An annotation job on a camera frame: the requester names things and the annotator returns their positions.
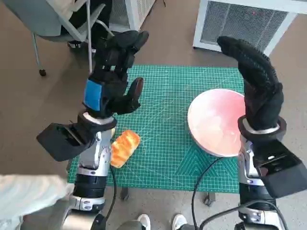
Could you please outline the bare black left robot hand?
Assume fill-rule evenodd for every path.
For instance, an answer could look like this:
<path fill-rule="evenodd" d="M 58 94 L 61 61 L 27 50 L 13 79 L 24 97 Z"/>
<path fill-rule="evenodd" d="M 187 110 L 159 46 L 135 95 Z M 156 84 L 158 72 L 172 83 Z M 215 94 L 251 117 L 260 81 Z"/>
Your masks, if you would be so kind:
<path fill-rule="evenodd" d="M 98 43 L 95 67 L 86 82 L 83 100 L 92 117 L 129 114 L 140 107 L 143 78 L 128 84 L 128 69 L 148 38 L 147 31 L 126 31 Z"/>

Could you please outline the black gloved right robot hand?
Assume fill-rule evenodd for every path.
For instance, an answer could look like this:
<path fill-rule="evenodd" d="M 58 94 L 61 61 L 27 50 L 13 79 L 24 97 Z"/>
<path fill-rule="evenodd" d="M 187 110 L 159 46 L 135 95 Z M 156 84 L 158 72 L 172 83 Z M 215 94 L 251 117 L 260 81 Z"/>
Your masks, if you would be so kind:
<path fill-rule="evenodd" d="M 238 62 L 249 125 L 254 130 L 276 127 L 284 100 L 283 85 L 268 56 L 242 39 L 220 36 L 217 43 L 224 55 Z"/>

